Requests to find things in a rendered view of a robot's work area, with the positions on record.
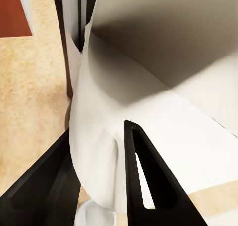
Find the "paper coffee filter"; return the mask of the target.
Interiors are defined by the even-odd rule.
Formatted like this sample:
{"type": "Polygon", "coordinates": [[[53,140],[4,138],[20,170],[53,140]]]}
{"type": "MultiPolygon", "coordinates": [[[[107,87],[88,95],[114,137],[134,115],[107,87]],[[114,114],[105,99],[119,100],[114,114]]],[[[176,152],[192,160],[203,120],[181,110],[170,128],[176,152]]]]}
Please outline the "paper coffee filter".
{"type": "Polygon", "coordinates": [[[238,0],[96,0],[71,102],[73,166],[106,210],[127,213],[125,120],[187,195],[238,180],[238,0]]]}

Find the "coffee cup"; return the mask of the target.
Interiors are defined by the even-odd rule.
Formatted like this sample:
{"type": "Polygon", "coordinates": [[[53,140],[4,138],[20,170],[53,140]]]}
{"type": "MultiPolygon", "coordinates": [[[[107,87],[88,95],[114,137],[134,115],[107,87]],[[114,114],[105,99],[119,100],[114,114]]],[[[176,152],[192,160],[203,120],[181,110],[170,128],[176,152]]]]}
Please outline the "coffee cup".
{"type": "Polygon", "coordinates": [[[116,226],[116,214],[96,204],[91,198],[76,210],[73,226],[116,226]]]}

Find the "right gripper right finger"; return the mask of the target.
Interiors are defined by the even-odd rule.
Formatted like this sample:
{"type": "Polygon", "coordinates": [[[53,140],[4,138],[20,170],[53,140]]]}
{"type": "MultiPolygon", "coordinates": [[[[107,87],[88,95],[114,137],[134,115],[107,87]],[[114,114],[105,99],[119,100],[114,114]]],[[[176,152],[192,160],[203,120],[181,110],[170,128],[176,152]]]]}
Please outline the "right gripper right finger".
{"type": "Polygon", "coordinates": [[[124,121],[128,226],[207,226],[143,128],[124,121]],[[144,207],[138,155],[154,208],[144,207]]]}

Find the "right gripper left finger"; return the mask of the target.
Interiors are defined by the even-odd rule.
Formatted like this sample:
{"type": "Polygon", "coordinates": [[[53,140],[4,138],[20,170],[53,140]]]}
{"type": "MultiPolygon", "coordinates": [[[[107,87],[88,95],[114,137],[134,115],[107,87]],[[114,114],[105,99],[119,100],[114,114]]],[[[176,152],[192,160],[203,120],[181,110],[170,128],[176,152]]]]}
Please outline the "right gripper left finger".
{"type": "Polygon", "coordinates": [[[73,226],[80,188],[68,128],[0,197],[0,226],[73,226]]]}

